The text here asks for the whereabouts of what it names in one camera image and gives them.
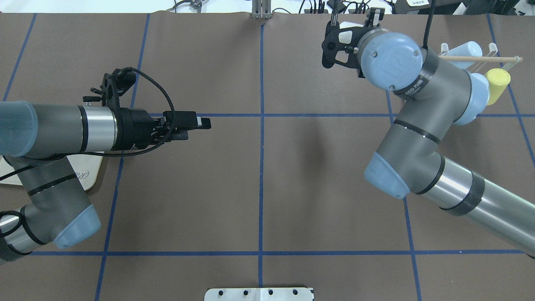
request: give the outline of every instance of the light blue joint cap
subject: light blue joint cap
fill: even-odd
[[[26,155],[35,143],[37,128],[37,113],[31,103],[0,102],[0,155]]]
[[[59,233],[54,243],[58,248],[66,249],[95,234],[100,226],[97,211],[91,204]]]
[[[483,56],[483,51],[478,43],[474,41],[466,42],[462,45],[459,45],[446,54],[447,56]],[[474,64],[474,62],[450,62],[455,65],[457,68],[466,69]]]
[[[488,103],[490,97],[490,91],[488,90],[488,80],[479,73],[470,74],[472,80],[472,93],[470,94],[470,100],[468,106],[463,115],[457,119],[453,124],[465,125],[476,119],[477,115],[483,112]]]
[[[373,153],[373,158],[366,167],[364,177],[372,185],[397,199],[406,197],[410,192],[405,181],[378,153]]]
[[[416,80],[422,69],[420,47],[409,36],[389,32],[368,43],[362,52],[364,76],[384,90],[401,90]]]

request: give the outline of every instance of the white tray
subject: white tray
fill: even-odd
[[[78,180],[82,184],[84,190],[88,190],[97,181],[98,170],[102,163],[102,157],[90,156],[90,155],[71,155],[67,156],[69,162],[74,169],[74,172],[78,176]],[[13,168],[5,162],[4,158],[0,156],[0,176],[9,174],[13,171]],[[0,184],[9,185],[22,185],[18,176],[12,176],[3,181]]]

